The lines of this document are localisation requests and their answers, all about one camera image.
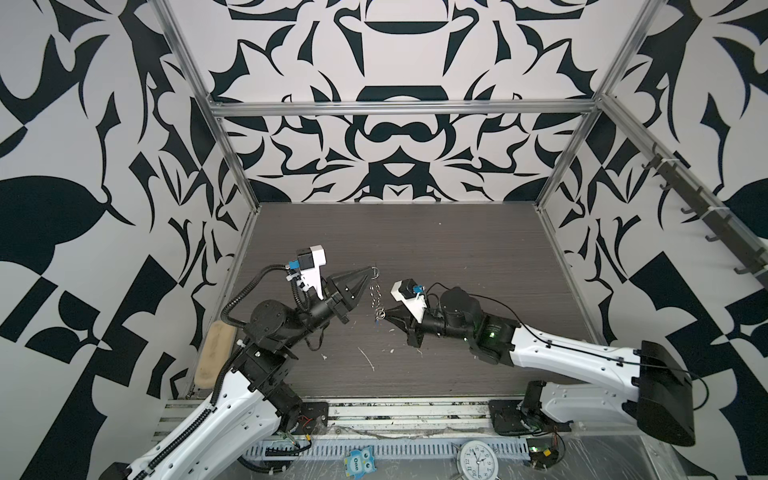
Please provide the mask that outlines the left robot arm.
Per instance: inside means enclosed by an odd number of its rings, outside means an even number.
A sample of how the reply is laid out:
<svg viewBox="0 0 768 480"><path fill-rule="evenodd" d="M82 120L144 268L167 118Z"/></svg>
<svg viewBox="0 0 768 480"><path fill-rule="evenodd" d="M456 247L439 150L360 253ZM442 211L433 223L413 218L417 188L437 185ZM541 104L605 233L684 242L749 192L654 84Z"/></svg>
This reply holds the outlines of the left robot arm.
<svg viewBox="0 0 768 480"><path fill-rule="evenodd" d="M257 441L291 432L302 409L285 382L297 360L292 347L334 318L347 322L377 276L369 266L321 278L293 307L260 302L211 394L156 446L129 464L113 463L102 478L214 479Z"/></svg>

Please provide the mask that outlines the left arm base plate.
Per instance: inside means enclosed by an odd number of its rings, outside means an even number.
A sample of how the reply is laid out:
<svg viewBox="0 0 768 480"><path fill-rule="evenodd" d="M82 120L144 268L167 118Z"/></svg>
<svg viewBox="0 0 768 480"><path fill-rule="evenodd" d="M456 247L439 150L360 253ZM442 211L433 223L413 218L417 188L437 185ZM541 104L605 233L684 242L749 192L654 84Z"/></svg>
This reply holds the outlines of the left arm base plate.
<svg viewBox="0 0 768 480"><path fill-rule="evenodd" d="M277 410L280 419L278 432L298 435L311 434L327 426L329 403L324 401L300 402Z"/></svg>

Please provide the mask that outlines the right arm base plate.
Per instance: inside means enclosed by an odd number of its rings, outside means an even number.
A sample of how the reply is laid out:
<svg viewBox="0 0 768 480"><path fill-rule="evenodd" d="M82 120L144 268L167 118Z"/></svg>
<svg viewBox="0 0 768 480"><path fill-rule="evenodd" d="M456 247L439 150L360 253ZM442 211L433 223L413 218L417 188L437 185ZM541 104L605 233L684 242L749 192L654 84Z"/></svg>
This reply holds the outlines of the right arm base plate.
<svg viewBox="0 0 768 480"><path fill-rule="evenodd" d="M518 407L519 401L494 399L488 402L489 416L494 432L500 436L533 435L540 431Z"/></svg>

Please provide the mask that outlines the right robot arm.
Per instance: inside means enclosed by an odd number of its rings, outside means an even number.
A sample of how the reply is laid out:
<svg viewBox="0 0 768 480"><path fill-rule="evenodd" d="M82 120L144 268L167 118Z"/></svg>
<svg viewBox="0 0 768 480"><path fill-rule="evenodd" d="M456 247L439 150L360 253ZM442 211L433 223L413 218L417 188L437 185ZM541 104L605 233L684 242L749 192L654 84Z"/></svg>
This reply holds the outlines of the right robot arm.
<svg viewBox="0 0 768 480"><path fill-rule="evenodd" d="M644 340L637 349L609 347L529 327L516 316L484 311L476 295L446 290L436 306L426 289L396 282L397 305L384 318L418 348L425 335L463 341L491 365L530 368L576 380L574 386L532 382L519 409L556 424L576 420L635 423L645 434L671 445L696 442L693 375L661 344Z"/></svg>

